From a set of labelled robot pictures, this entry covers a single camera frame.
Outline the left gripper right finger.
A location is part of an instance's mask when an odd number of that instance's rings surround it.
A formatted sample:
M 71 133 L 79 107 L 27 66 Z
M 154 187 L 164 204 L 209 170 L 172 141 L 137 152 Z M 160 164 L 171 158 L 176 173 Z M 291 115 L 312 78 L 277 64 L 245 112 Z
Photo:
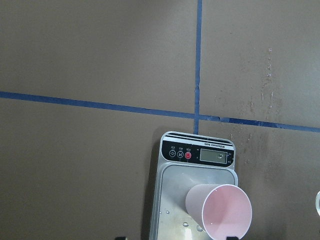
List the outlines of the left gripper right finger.
M 237 236 L 226 236 L 226 240 L 240 240 Z

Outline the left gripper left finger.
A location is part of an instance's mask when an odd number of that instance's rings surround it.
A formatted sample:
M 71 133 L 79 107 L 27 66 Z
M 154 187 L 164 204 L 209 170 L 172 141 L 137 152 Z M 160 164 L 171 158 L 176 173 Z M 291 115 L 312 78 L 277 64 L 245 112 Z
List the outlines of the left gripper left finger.
M 117 236 L 114 240 L 127 240 L 126 236 Z

